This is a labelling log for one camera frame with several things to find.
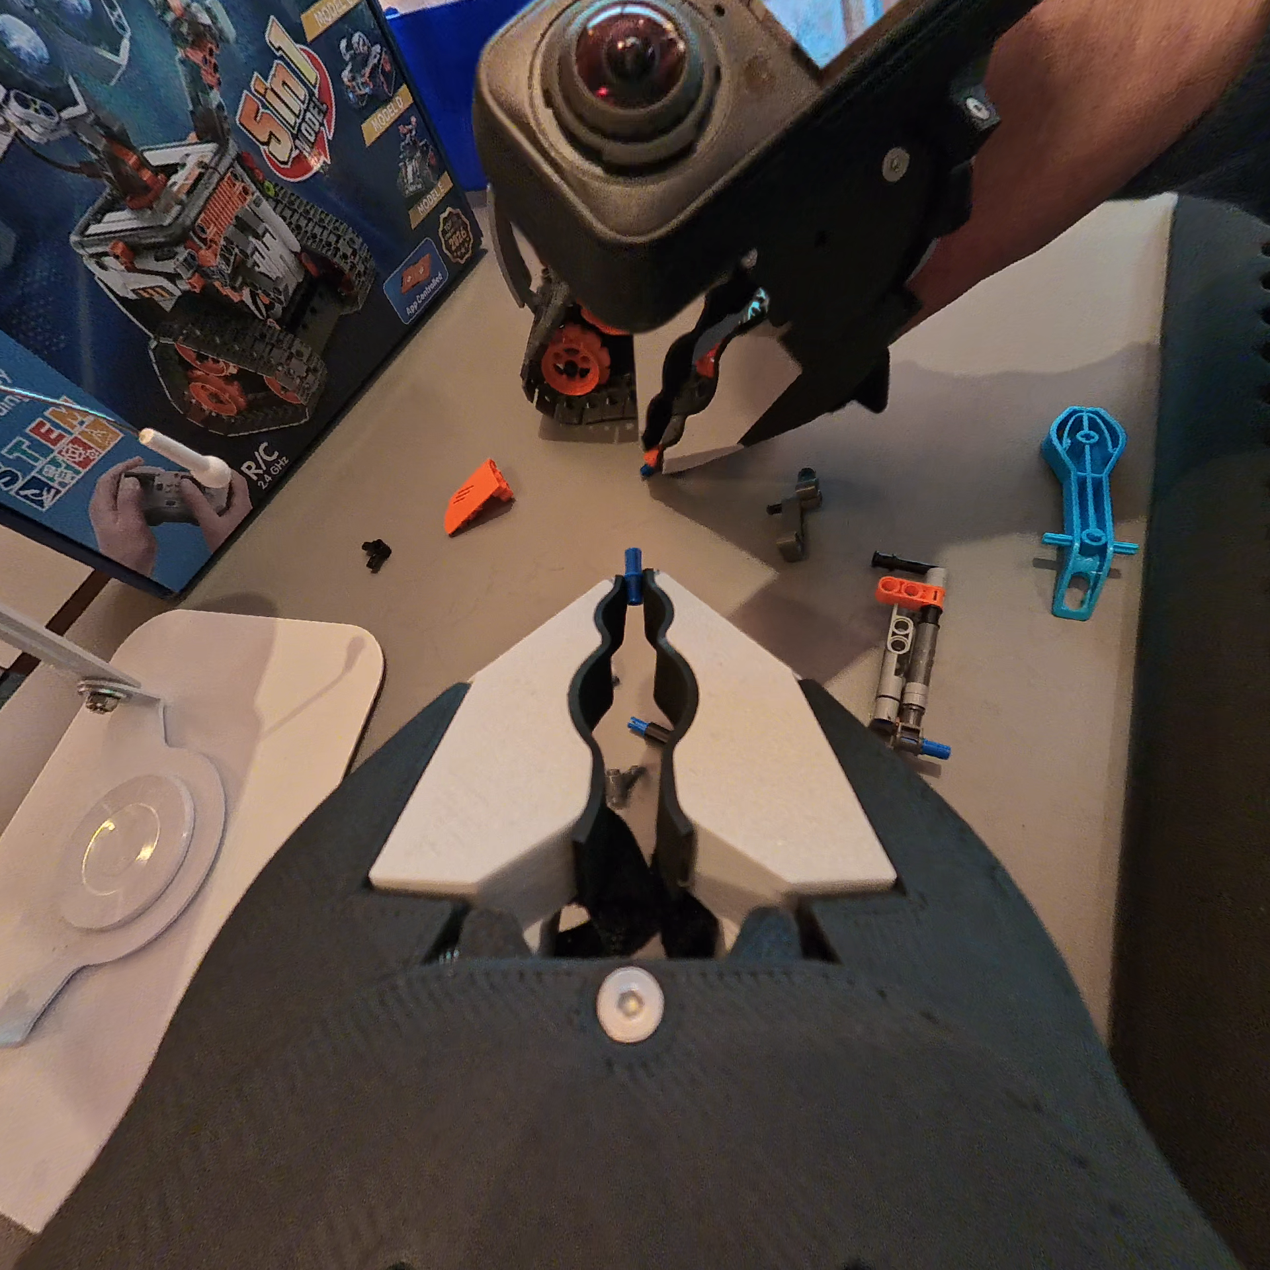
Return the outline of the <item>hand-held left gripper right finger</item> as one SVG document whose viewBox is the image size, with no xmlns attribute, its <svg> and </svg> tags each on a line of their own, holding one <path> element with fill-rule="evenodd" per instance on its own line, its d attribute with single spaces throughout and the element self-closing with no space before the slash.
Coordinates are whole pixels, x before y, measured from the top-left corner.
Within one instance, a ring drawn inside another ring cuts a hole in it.
<svg viewBox="0 0 1270 1270">
<path fill-rule="evenodd" d="M 655 864 L 732 942 L 760 908 L 893 890 L 897 869 L 805 683 L 670 574 L 646 574 L 661 751 Z"/>
</svg>

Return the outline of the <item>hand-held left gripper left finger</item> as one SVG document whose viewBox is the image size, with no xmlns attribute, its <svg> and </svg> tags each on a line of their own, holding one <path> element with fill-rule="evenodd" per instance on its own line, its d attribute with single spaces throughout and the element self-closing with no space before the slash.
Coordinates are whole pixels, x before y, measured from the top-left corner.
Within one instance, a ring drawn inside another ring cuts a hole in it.
<svg viewBox="0 0 1270 1270">
<path fill-rule="evenodd" d="M 608 908 L 631 861 L 595 737 L 614 704 L 628 597 L 595 585 L 471 678 L 371 867 L 380 892 L 459 899 L 522 926 Z"/>
</svg>

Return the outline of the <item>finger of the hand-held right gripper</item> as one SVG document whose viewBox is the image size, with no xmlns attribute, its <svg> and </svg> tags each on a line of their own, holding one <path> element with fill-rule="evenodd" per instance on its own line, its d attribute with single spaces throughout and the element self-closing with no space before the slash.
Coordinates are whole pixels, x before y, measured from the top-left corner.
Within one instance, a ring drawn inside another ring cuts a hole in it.
<svg viewBox="0 0 1270 1270">
<path fill-rule="evenodd" d="M 717 285 L 707 291 L 695 325 L 675 337 L 660 372 L 640 381 L 640 388 L 649 390 L 643 453 L 663 447 L 664 465 L 667 449 L 679 443 L 692 415 L 713 402 L 723 349 L 760 325 L 769 310 L 769 291 L 758 285 Z"/>
<path fill-rule="evenodd" d="M 679 474 L 741 450 L 743 437 L 800 376 L 778 329 L 751 329 L 723 349 L 713 402 L 692 415 L 661 471 Z"/>
</svg>

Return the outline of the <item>person's right forearm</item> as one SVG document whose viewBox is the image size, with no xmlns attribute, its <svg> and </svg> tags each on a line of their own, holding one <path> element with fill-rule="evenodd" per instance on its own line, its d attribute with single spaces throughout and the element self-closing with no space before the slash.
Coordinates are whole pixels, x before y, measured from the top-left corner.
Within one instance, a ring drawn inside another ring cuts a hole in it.
<svg viewBox="0 0 1270 1270">
<path fill-rule="evenodd" d="M 1171 187 L 1269 217 L 1269 37 L 1243 77 L 1184 134 Z"/>
</svg>

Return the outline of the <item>person's right hand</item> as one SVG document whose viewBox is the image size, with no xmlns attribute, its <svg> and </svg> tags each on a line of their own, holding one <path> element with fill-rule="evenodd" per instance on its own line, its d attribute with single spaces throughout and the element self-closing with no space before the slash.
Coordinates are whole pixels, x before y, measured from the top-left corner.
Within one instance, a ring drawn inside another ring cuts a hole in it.
<svg viewBox="0 0 1270 1270">
<path fill-rule="evenodd" d="M 1237 83 L 1262 1 L 1047 1 L 995 46 L 1001 124 L 974 164 L 974 211 L 914 276 L 914 323 L 1024 260 L 1116 195 Z"/>
</svg>

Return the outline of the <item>partly built toy robot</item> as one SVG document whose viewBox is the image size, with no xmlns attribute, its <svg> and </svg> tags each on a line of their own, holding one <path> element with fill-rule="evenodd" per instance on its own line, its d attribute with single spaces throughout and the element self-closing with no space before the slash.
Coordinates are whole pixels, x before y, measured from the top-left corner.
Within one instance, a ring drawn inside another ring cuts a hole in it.
<svg viewBox="0 0 1270 1270">
<path fill-rule="evenodd" d="M 548 264 L 531 270 L 493 187 L 487 210 L 503 278 L 531 313 L 519 372 L 527 397 L 555 423 L 631 432 L 640 417 L 631 334 L 598 319 Z"/>
</svg>

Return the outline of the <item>dark grey connector piece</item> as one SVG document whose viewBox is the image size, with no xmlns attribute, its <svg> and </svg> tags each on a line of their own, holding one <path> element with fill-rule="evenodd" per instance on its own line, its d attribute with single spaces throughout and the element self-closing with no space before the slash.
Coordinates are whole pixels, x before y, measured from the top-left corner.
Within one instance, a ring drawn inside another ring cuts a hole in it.
<svg viewBox="0 0 1270 1270">
<path fill-rule="evenodd" d="M 767 514 L 776 517 L 776 545 L 784 561 L 799 562 L 806 556 L 805 520 L 813 511 L 822 508 L 822 483 L 817 468 L 806 465 L 799 474 L 787 497 L 767 505 Z"/>
</svg>

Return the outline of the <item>grey brick assembly orange beam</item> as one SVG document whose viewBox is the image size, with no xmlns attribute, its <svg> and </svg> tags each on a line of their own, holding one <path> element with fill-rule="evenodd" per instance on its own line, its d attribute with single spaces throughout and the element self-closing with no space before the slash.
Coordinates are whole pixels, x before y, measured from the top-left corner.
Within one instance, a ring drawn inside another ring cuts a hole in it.
<svg viewBox="0 0 1270 1270">
<path fill-rule="evenodd" d="M 935 653 L 949 586 L 938 565 L 929 576 L 884 571 L 876 589 L 891 609 L 870 728 L 894 750 L 914 757 L 950 759 L 949 745 L 926 731 Z"/>
</svg>

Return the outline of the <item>orange wedge panel brick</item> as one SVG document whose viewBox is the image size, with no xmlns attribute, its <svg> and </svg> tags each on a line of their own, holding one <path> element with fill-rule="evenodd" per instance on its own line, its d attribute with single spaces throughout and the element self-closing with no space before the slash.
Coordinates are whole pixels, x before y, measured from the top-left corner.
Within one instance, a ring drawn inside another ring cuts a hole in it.
<svg viewBox="0 0 1270 1270">
<path fill-rule="evenodd" d="M 466 482 L 451 496 L 444 515 L 448 536 L 466 530 L 495 503 L 512 503 L 516 494 L 493 458 L 481 462 Z"/>
</svg>

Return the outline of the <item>white book stand base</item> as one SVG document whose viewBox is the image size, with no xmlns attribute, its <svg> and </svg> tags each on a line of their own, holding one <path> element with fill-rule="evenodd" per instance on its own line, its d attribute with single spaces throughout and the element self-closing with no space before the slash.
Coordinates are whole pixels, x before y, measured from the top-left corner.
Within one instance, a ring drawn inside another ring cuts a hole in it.
<svg viewBox="0 0 1270 1270">
<path fill-rule="evenodd" d="M 277 591 L 327 541 L 301 480 L 236 538 L 187 604 L 91 577 L 66 636 L 164 698 L 170 746 L 220 772 L 227 819 L 200 893 L 150 945 L 79 970 L 4 1047 L 4 1223 L 40 1232 L 99 1156 L 232 908 L 344 778 L 386 674 L 357 624 L 301 619 Z"/>
</svg>

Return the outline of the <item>light blue brick separator tool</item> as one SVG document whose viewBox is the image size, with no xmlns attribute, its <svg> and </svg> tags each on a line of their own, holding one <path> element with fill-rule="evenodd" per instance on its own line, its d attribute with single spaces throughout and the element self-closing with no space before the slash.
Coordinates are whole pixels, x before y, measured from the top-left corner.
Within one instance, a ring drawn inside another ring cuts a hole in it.
<svg viewBox="0 0 1270 1270">
<path fill-rule="evenodd" d="M 1042 456 L 1062 485 L 1063 530 L 1042 536 L 1059 550 L 1053 613 L 1092 616 L 1116 556 L 1138 544 L 1116 539 L 1110 477 L 1128 444 L 1122 424 L 1100 406 L 1070 406 L 1051 424 Z"/>
</svg>

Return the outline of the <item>blue storage bin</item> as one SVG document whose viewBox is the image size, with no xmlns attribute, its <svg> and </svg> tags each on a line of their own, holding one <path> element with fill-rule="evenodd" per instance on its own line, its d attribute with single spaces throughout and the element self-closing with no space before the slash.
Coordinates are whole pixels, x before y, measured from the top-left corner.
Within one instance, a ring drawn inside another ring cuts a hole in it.
<svg viewBox="0 0 1270 1270">
<path fill-rule="evenodd" d="M 487 176 L 472 133 L 472 96 L 486 42 L 528 1 L 385 1 L 382 7 L 409 72 L 468 192 Z"/>
</svg>

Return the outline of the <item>black dimpled pad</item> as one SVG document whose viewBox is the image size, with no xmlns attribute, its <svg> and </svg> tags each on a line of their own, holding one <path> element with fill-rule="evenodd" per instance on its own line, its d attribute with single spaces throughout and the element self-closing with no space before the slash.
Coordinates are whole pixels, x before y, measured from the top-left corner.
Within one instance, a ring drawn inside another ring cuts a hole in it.
<svg viewBox="0 0 1270 1270">
<path fill-rule="evenodd" d="M 1269 1265 L 1268 223 L 1171 226 L 1110 1049 L 1189 1192 Z"/>
</svg>

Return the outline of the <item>blue robot kit box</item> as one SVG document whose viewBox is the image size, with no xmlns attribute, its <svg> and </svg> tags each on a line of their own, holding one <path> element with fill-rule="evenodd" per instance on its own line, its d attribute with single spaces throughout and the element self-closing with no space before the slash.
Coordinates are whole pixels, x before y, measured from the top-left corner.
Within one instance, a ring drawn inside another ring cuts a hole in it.
<svg viewBox="0 0 1270 1270">
<path fill-rule="evenodd" d="M 4 523 L 184 592 L 483 231 L 386 3 L 2 3 Z"/>
</svg>

